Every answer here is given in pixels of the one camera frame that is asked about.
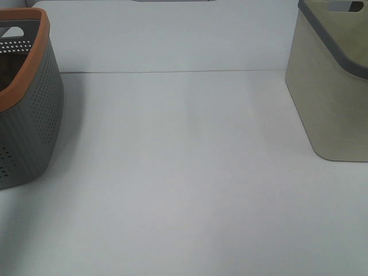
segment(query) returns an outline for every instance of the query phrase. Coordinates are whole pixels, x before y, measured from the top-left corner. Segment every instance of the gray bin rim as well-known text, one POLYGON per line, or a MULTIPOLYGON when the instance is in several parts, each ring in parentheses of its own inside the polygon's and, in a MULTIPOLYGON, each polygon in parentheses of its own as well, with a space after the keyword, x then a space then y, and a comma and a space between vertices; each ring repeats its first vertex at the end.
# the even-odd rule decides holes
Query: gray bin rim
POLYGON ((351 60, 344 51, 340 48, 337 42, 332 38, 323 24, 318 20, 313 11, 305 3, 305 0, 299 0, 298 7, 308 20, 312 28, 315 30, 321 41, 327 47, 338 65, 348 73, 359 78, 368 80, 368 67, 363 66, 351 60))

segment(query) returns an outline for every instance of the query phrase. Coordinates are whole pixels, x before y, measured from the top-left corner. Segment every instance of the basket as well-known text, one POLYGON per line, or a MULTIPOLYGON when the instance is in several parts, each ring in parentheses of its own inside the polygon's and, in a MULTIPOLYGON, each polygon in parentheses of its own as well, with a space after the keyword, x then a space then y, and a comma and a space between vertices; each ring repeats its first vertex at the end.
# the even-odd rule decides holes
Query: basket
POLYGON ((63 110, 63 83, 41 9, 0 10, 0 189, 38 178, 47 168, 63 110))
POLYGON ((298 6, 286 84, 310 143, 324 159, 368 162, 368 1, 298 6))

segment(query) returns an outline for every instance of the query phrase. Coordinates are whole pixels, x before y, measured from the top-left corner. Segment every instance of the beige storage bin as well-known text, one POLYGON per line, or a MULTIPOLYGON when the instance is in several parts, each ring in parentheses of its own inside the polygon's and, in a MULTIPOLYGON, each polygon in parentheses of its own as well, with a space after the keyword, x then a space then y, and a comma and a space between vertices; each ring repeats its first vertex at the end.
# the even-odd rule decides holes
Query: beige storage bin
POLYGON ((310 143, 322 158, 367 162, 368 1, 299 8, 286 84, 310 143))

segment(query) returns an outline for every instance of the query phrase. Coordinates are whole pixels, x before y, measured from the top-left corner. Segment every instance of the perforated basket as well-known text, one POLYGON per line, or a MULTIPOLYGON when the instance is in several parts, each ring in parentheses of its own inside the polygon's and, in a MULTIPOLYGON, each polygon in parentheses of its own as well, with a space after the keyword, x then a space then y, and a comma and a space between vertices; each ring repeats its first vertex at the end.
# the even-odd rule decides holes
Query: perforated basket
POLYGON ((0 38, 0 189, 30 182, 46 170, 63 110, 46 12, 0 10, 0 27, 15 26, 23 36, 0 38), (16 65, 15 76, 9 76, 16 65))

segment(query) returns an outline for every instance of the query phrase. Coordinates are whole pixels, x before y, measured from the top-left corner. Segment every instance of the storage basket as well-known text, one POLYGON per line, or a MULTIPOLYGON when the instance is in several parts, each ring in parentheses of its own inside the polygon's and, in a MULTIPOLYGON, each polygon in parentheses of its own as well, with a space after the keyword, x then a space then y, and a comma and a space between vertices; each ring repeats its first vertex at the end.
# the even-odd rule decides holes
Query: storage basket
POLYGON ((0 189, 30 182, 47 168, 63 110, 63 84, 41 9, 0 10, 0 189))
POLYGON ((368 2, 298 6, 286 83, 310 143, 325 159, 366 162, 368 2))

